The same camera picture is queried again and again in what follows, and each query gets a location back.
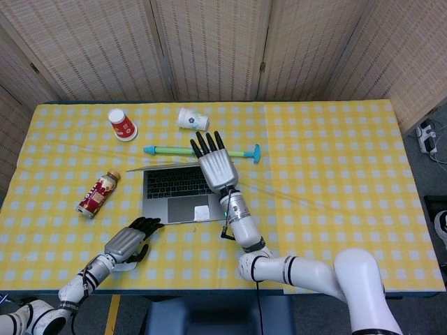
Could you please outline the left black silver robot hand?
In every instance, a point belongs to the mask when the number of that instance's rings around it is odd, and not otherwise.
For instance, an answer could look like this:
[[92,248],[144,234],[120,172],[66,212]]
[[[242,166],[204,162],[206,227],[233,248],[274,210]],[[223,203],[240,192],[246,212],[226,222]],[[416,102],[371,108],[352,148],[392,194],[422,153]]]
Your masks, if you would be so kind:
[[163,226],[160,218],[141,216],[122,228],[105,245],[104,253],[112,256],[116,264],[140,262],[149,250],[147,239]]

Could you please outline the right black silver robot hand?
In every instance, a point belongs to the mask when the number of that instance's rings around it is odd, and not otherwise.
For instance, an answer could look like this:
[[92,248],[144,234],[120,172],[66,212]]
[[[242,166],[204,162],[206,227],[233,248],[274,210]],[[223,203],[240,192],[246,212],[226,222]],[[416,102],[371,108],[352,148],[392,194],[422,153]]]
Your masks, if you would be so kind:
[[238,183],[237,170],[219,132],[202,136],[202,133],[197,131],[196,139],[191,139],[190,143],[209,189],[221,196],[234,191]]

